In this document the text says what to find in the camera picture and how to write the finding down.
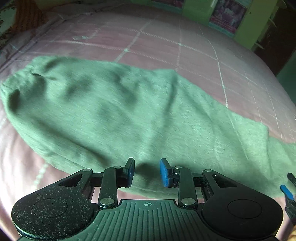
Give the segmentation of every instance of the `wooden door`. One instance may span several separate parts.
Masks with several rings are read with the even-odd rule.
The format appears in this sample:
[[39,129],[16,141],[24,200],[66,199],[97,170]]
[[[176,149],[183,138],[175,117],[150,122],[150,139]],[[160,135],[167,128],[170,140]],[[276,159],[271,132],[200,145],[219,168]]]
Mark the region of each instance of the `wooden door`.
[[257,54],[277,75],[296,49],[296,11],[292,8],[279,9],[274,17],[276,27],[270,25],[260,44]]

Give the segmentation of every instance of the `pink bedsheet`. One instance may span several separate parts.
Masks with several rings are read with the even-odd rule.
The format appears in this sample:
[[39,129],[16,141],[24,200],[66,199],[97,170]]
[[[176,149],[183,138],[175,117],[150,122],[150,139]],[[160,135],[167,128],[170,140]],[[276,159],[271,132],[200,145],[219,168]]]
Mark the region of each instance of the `pink bedsheet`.
[[[227,36],[180,15],[137,5],[102,9],[69,4],[48,16],[47,24],[19,34],[3,50],[1,81],[38,55],[174,69],[230,110],[267,125],[271,136],[295,143],[295,105],[269,68]],[[16,240],[10,219],[14,203],[67,174],[46,164],[24,143],[2,103],[0,130],[0,226]],[[119,190],[118,198],[143,197]],[[284,208],[283,197],[275,200]],[[285,214],[277,238],[285,240],[290,229]]]

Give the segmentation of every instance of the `crosshair marking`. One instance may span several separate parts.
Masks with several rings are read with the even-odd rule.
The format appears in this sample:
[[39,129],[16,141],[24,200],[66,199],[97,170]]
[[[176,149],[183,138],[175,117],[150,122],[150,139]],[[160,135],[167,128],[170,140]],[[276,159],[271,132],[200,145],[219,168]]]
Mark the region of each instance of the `crosshair marking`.
[[150,202],[146,202],[146,203],[144,203],[144,205],[145,205],[146,207],[150,207],[150,206],[152,205],[152,203],[150,203]]

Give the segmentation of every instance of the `circular joint cover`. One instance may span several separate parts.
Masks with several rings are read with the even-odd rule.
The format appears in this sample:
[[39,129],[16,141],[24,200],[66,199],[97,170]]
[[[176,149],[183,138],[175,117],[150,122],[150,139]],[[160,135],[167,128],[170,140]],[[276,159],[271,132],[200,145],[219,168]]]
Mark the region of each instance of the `circular joint cover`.
[[75,188],[53,186],[20,199],[11,216],[21,235],[54,240],[72,236],[87,226],[93,207]]
[[263,240],[276,234],[283,211],[275,200],[253,189],[221,188],[205,202],[202,216],[229,239]]

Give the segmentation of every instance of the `ribbed plastic surface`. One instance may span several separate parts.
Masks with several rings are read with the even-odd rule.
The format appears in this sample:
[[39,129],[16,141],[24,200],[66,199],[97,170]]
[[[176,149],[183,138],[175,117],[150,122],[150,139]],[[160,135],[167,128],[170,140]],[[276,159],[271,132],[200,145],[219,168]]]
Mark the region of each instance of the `ribbed plastic surface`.
[[[29,241],[22,237],[20,241]],[[62,241],[227,241],[209,230],[194,210],[173,200],[122,200],[119,207],[99,211],[83,231]]]

